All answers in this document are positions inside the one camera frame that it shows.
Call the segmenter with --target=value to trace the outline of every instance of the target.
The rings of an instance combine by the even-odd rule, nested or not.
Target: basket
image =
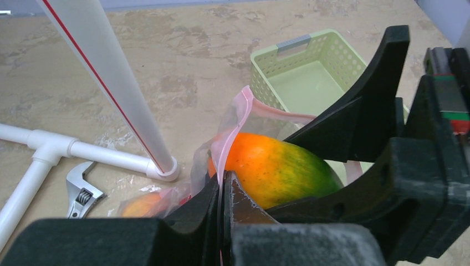
[[[366,63],[335,30],[327,29],[251,55],[250,87],[263,103],[287,112],[320,115],[357,81]],[[297,131],[285,125],[278,139]],[[345,182],[342,163],[327,161]],[[366,171],[372,164],[361,163]]]

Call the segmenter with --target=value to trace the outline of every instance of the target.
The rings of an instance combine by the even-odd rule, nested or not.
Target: transparent plastic bag
[[[293,114],[267,106],[253,96],[249,86],[244,87],[232,100],[215,137],[195,151],[190,179],[175,188],[160,192],[161,199],[143,217],[165,217],[183,202],[198,194],[209,180],[209,154],[221,186],[222,175],[220,173],[224,172],[228,152],[239,132],[284,140],[313,119],[315,116]],[[358,162],[344,163],[344,168],[346,172],[346,179],[342,180],[344,185],[362,175],[362,168]]]

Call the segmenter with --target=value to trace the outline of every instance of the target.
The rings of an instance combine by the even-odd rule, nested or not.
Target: gray basket handle
[[[278,43],[277,44],[278,53],[281,53],[283,51],[287,51],[289,49],[299,47],[303,44],[309,43],[310,39],[311,39],[311,36],[307,34],[304,36],[294,38],[292,40],[286,40],[285,42]]]

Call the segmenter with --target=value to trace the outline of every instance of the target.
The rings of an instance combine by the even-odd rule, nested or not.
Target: red line
[[[100,84],[101,86],[103,86],[104,90],[108,93],[108,95],[110,96],[111,100],[114,102],[114,104],[117,106],[117,108],[119,109],[119,111],[121,112],[121,114],[123,115],[124,119],[127,121],[127,123],[130,125],[130,127],[132,128],[132,130],[134,131],[135,135],[137,136],[137,138],[140,140],[140,142],[142,143],[142,145],[144,146],[144,148],[147,150],[147,152],[149,153],[150,157],[153,159],[153,161],[157,164],[157,166],[159,167],[159,169],[165,173],[163,171],[163,169],[160,167],[159,163],[157,162],[157,160],[155,159],[155,157],[153,156],[153,154],[150,152],[149,148],[145,145],[145,143],[142,141],[142,138],[139,136],[139,134],[137,133],[137,131],[135,130],[134,126],[131,124],[131,122],[129,121],[129,119],[127,118],[127,116],[124,114],[123,110],[121,109],[121,107],[119,106],[118,102],[116,101],[116,99],[114,99],[113,95],[111,94],[111,92],[108,90],[108,87],[106,87],[106,85],[104,84],[103,80],[101,79],[101,77],[98,75],[98,73],[96,72],[95,68],[93,68],[93,66],[91,65],[90,61],[88,61],[88,58],[86,58],[85,54],[83,53],[83,51],[80,49],[80,46],[78,46],[78,44],[76,43],[76,41],[74,40],[74,38],[72,37],[72,35],[70,34],[70,32],[67,30],[67,28],[65,27],[64,23],[62,23],[62,21],[60,20],[59,16],[56,14],[56,12],[54,11],[54,9],[50,6],[49,2],[47,0],[43,0],[44,4],[46,5],[46,7],[49,9],[49,11],[52,13],[52,15],[54,16],[54,18],[57,20],[57,22],[59,23],[60,27],[62,28],[62,30],[67,34],[67,36],[69,37],[70,41],[73,43],[73,45],[75,46],[75,48],[78,50],[78,52],[80,53],[81,57],[83,58],[83,60],[85,60],[86,64],[88,65],[88,67],[91,69],[91,71],[93,72],[93,74],[95,74],[95,77],[98,79],[98,81],[100,81]]]

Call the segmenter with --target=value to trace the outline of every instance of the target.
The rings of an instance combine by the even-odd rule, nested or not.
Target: beige surface
[[[387,26],[408,24],[412,42],[399,96],[409,106],[425,49],[449,46],[412,0],[269,1],[110,13],[109,19],[182,165],[181,178],[188,176],[193,151],[215,132],[220,113],[249,83],[249,55],[256,49],[332,28],[369,62]],[[144,154],[46,17],[1,19],[0,34],[0,122]],[[0,207],[32,153],[0,141]],[[62,159],[51,171],[14,235],[35,219],[64,217],[65,177],[80,162]],[[88,180],[108,194],[90,217],[115,216],[120,202],[140,190],[168,186],[106,165],[98,165]],[[466,239],[425,265],[465,265]]]

